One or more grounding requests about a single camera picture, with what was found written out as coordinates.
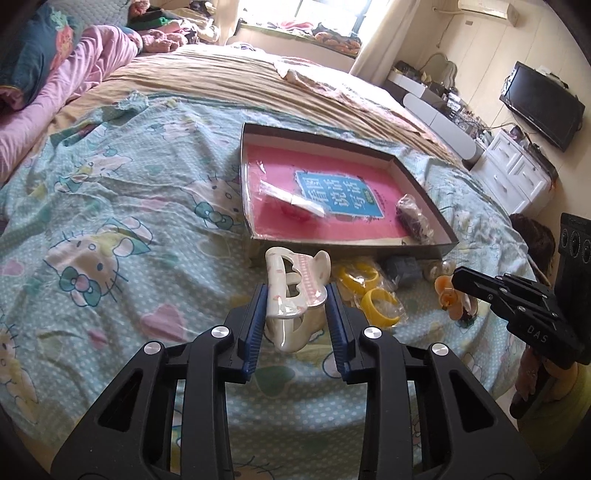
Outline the green sleeve forearm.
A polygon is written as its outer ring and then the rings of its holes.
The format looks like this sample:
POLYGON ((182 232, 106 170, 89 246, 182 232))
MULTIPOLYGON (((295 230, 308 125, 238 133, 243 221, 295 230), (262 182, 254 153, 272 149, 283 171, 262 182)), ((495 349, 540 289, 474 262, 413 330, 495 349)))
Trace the green sleeve forearm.
POLYGON ((515 400, 527 400, 535 393, 541 367, 554 384, 517 424, 538 460, 547 463, 566 447, 590 409, 590 366, 574 363, 563 370, 527 346, 515 383, 515 400))

